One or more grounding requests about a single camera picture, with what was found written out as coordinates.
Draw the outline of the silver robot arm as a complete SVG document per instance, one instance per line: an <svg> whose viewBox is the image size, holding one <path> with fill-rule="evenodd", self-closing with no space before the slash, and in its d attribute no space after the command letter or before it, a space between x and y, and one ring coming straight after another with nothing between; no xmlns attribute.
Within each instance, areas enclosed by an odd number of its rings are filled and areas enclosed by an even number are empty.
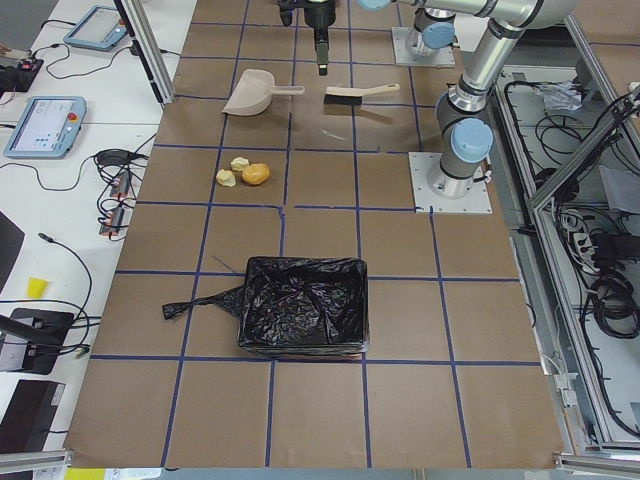
<svg viewBox="0 0 640 480"><path fill-rule="evenodd" d="M452 11L427 8L425 1L411 1L416 7L411 27L393 27L392 40L397 65L449 67L455 63L451 47L456 41ZM304 22L314 31L316 63L320 76L328 74L329 27L336 20L335 1L277 1L284 26L290 26L293 12L302 9Z"/></svg>
<svg viewBox="0 0 640 480"><path fill-rule="evenodd" d="M493 144L492 130L479 118L490 88L524 30L539 14L541 1L412 1L424 9L448 10L486 18L488 24L458 84L438 104L444 152L439 170L467 180Z"/></svg>

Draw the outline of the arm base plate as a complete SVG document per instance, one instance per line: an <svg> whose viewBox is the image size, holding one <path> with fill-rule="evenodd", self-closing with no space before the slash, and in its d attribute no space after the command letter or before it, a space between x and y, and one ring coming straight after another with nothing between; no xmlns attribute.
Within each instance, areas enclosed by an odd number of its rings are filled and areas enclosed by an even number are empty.
<svg viewBox="0 0 640 480"><path fill-rule="evenodd" d="M451 46L427 47L413 27L391 29L395 63L399 66L453 68L455 58Z"/></svg>
<svg viewBox="0 0 640 480"><path fill-rule="evenodd" d="M414 210L417 213L489 215L492 213L485 180L478 167L468 179L448 177L440 168L441 154L437 152L410 152Z"/></svg>

